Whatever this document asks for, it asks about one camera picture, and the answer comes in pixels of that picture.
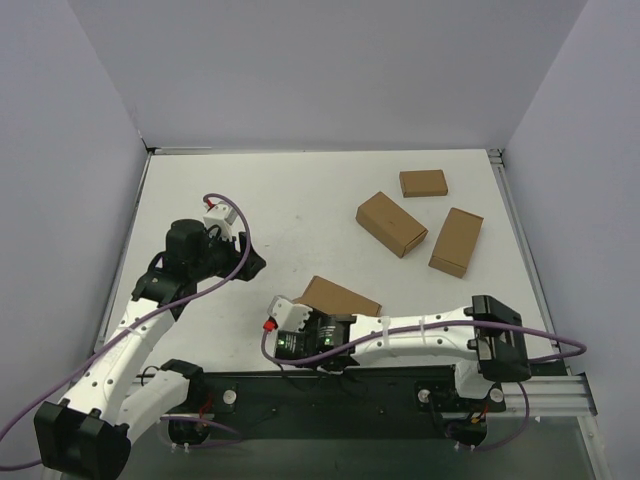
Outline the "brown paper box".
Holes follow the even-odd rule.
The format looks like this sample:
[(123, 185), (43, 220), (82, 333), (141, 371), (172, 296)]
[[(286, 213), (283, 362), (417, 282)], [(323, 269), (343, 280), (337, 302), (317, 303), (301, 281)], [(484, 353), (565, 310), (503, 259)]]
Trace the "brown paper box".
[(362, 314), (377, 317), (382, 311), (382, 305), (376, 301), (320, 276), (314, 276), (294, 302), (329, 315)]

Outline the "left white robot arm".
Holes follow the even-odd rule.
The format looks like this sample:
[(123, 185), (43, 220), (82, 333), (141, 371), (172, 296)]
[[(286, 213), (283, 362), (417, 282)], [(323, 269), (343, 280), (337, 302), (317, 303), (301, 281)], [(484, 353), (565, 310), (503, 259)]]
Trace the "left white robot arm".
[(62, 398), (43, 402), (34, 416), (42, 464), (84, 479), (115, 479), (132, 445), (160, 417), (178, 406), (193, 411), (204, 402), (205, 387), (181, 372), (169, 371), (128, 393), (159, 340), (186, 305), (203, 296), (199, 283), (252, 280), (266, 265), (244, 228), (232, 234), (231, 221), (176, 220), (165, 248), (137, 280), (123, 317), (102, 349), (82, 366), (79, 380)]

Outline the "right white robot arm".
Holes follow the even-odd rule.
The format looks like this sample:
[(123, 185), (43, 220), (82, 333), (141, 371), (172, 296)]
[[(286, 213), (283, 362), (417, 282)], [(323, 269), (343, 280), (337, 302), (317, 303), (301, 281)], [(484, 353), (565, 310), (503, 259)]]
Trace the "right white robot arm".
[(531, 367), (518, 312), (492, 296), (417, 316), (327, 314), (277, 296), (264, 328), (276, 334), (270, 361), (340, 374), (348, 368), (425, 367), (436, 358), (454, 369), (454, 390), (485, 398), (496, 383), (523, 382)]

